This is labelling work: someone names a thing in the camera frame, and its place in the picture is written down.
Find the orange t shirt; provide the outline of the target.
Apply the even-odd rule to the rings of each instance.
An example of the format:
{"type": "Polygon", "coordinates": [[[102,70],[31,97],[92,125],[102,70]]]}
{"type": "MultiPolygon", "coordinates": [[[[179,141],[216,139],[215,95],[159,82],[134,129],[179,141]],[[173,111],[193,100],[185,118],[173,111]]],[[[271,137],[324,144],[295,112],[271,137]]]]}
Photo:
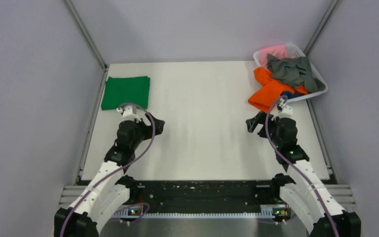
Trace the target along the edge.
{"type": "Polygon", "coordinates": [[[283,91],[298,92],[308,95],[306,88],[301,85],[296,89],[287,84],[280,83],[277,79],[271,77],[272,72],[258,67],[254,70],[255,80],[262,86],[249,99],[248,103],[260,111],[268,112],[273,102],[280,97],[283,91]]]}

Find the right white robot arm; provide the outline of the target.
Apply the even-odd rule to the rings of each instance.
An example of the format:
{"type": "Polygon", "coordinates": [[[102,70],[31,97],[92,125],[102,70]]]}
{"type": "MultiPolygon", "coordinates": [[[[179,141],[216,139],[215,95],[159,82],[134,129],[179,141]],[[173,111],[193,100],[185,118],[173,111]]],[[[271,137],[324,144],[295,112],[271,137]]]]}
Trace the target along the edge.
{"type": "Polygon", "coordinates": [[[252,133],[261,124],[261,138],[269,140],[285,173],[271,180],[269,196],[295,212],[310,237],[359,237],[361,219],[342,207],[314,171],[309,156],[298,144],[296,122],[260,111],[246,120],[252,133]]]}

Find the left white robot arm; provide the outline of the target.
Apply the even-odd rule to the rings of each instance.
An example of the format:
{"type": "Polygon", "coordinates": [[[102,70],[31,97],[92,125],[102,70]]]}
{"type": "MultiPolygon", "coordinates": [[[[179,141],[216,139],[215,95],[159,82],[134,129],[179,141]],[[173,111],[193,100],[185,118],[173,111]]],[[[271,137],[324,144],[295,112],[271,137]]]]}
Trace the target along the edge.
{"type": "Polygon", "coordinates": [[[67,208],[57,210],[55,237],[97,237],[120,206],[136,202],[137,183],[125,173],[142,157],[135,154],[139,145],[146,140],[152,144],[165,126],[165,121],[156,119],[151,113],[145,116],[149,125],[139,117],[119,123],[116,139],[95,177],[67,208]]]}

